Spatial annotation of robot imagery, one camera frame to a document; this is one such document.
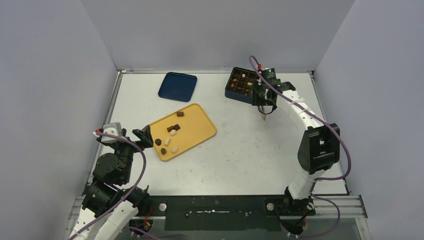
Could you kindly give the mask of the white bar chocolate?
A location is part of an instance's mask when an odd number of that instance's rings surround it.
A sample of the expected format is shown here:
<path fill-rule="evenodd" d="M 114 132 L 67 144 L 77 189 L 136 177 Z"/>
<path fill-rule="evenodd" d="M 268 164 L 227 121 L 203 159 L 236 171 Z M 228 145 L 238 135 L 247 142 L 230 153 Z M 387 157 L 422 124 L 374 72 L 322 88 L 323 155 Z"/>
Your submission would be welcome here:
<path fill-rule="evenodd" d="M 165 146 L 169 146 L 169 145 L 170 145 L 170 142 L 171 142 L 171 139 L 170 139 L 170 138 L 167 138 L 167 139 L 165 140 L 165 142 L 164 142 L 164 145 L 165 145 Z"/>

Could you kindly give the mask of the dark blue box lid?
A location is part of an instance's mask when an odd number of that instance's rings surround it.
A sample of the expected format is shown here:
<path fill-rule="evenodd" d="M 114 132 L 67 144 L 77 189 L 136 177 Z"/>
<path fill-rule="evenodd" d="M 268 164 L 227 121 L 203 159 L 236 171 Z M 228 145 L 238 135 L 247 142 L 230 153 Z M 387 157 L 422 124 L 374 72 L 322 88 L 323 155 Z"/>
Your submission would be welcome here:
<path fill-rule="evenodd" d="M 168 72 L 158 90 L 163 99 L 188 103 L 194 93 L 198 78 L 194 75 Z"/>

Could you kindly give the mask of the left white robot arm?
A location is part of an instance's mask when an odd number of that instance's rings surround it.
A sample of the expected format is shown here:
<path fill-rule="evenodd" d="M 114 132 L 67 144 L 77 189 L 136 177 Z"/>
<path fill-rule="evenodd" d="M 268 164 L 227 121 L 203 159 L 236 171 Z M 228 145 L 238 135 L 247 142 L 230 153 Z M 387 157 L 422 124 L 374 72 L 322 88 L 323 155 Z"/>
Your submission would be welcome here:
<path fill-rule="evenodd" d="M 136 141 L 126 133 L 118 122 L 105 124 L 93 132 L 96 141 L 113 152 L 99 156 L 95 163 L 92 183 L 84 189 L 81 213 L 70 240 L 113 240 L 132 217 L 149 216 L 153 212 L 148 190 L 138 187 L 146 171 L 144 150 L 154 146 L 151 127 L 132 130 L 138 138 Z M 144 166 L 136 183 L 121 189 L 130 181 L 135 153 L 141 154 Z"/>

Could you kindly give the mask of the yellow plastic tray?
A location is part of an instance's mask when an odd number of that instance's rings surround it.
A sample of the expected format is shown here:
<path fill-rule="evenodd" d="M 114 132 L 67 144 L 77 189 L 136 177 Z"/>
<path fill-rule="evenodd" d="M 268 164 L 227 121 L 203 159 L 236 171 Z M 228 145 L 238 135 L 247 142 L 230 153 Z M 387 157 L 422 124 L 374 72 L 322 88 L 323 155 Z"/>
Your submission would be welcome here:
<path fill-rule="evenodd" d="M 184 116 L 177 117 L 177 112 L 184 112 Z M 176 130 L 175 136 L 170 136 L 167 128 L 178 124 L 179 130 Z M 198 144 L 210 139 L 217 133 L 217 128 L 205 113 L 203 108 L 192 103 L 187 105 L 159 120 L 150 124 L 151 135 L 153 138 L 153 148 L 158 158 L 167 162 L 182 153 L 194 148 Z M 169 146 L 165 146 L 165 140 L 170 138 Z M 155 144 L 155 139 L 161 139 L 160 146 Z M 172 153 L 172 148 L 179 148 L 177 153 Z M 161 149 L 166 149 L 166 154 L 161 153 Z"/>

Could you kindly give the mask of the white swirl chocolate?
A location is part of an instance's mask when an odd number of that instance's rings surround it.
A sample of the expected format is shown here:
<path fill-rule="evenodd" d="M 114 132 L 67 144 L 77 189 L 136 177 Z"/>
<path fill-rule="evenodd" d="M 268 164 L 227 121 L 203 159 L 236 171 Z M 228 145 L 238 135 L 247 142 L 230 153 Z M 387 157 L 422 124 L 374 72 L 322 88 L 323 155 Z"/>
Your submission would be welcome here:
<path fill-rule="evenodd" d="M 171 149 L 171 152 L 172 152 L 173 154 L 176 154 L 178 151 L 179 151 L 179 148 L 178 148 L 177 146 L 174 146 L 174 147 Z"/>

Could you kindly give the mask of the dark blue chocolate box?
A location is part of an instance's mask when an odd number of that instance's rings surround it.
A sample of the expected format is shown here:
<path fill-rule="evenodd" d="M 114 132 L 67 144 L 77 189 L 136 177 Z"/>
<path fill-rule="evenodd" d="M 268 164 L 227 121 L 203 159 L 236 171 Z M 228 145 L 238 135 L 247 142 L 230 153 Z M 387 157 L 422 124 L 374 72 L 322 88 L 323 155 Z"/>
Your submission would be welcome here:
<path fill-rule="evenodd" d="M 257 80 L 259 80 L 259 76 L 255 71 L 234 67 L 225 86 L 224 96 L 251 105 L 253 102 L 253 83 Z"/>

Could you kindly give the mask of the white teardrop chocolate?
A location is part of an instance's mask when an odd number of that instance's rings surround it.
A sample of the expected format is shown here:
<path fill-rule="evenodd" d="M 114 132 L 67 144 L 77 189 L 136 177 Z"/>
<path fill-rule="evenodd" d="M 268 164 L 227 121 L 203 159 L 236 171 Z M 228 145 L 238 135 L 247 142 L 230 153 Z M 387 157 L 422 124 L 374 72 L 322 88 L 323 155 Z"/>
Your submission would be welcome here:
<path fill-rule="evenodd" d="M 175 136 L 177 134 L 177 131 L 175 129 L 171 130 L 169 133 L 171 137 Z"/>

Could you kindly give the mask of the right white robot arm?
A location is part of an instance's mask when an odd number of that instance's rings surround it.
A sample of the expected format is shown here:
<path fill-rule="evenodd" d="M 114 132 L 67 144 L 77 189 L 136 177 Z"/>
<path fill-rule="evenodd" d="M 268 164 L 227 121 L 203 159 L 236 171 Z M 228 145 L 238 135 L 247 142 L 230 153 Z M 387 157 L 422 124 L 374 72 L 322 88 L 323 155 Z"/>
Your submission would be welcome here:
<path fill-rule="evenodd" d="M 311 195 L 316 179 L 340 160 L 340 128 L 318 117 L 290 82 L 277 78 L 273 68 L 258 73 L 251 89 L 252 105 L 283 110 L 303 133 L 297 151 L 299 173 L 287 188 L 290 196 L 282 201 L 284 210 L 295 214 Z"/>

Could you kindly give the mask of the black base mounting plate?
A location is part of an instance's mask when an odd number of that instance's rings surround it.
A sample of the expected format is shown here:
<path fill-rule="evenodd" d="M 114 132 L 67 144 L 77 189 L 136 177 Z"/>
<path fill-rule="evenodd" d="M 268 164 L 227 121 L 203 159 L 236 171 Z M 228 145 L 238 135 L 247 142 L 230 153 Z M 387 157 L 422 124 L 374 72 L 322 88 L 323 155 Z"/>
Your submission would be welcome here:
<path fill-rule="evenodd" d="M 160 220 L 165 231 L 299 231 L 315 216 L 311 197 L 292 200 L 287 195 L 150 196 L 147 205 L 129 221 L 149 231 Z"/>

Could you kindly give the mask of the brown bar chocolate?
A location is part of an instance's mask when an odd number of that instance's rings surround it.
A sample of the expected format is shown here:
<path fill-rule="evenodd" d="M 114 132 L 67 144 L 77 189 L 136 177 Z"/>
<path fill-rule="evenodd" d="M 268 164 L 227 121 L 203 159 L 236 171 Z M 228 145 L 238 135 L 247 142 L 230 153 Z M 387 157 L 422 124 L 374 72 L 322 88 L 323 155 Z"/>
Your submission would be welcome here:
<path fill-rule="evenodd" d="M 167 132 L 169 133 L 169 132 L 171 132 L 172 130 L 174 130 L 175 129 L 175 127 L 172 125 L 172 126 L 169 126 L 168 128 L 167 128 Z"/>

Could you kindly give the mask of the metal serving tongs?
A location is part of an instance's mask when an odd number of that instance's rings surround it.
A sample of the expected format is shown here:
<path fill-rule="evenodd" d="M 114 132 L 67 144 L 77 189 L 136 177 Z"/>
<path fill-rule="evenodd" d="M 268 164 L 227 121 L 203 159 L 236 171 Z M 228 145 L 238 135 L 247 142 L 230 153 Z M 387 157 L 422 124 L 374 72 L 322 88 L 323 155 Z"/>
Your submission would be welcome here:
<path fill-rule="evenodd" d="M 258 110 L 260 111 L 262 120 L 265 121 L 267 118 L 267 112 L 265 111 L 264 106 L 259 106 Z"/>

